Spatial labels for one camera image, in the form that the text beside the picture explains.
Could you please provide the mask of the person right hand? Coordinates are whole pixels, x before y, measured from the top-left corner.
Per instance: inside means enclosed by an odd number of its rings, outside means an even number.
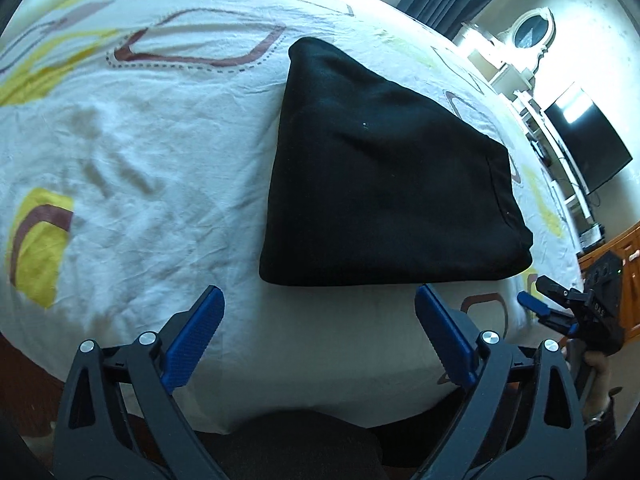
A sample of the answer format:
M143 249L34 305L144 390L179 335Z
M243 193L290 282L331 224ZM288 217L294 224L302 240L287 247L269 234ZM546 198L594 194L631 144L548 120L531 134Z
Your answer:
M582 401L582 420L588 427L600 422L611 405L608 393L612 372L608 357L602 352L586 351L582 362L587 365L592 377L591 386L586 389L585 400Z

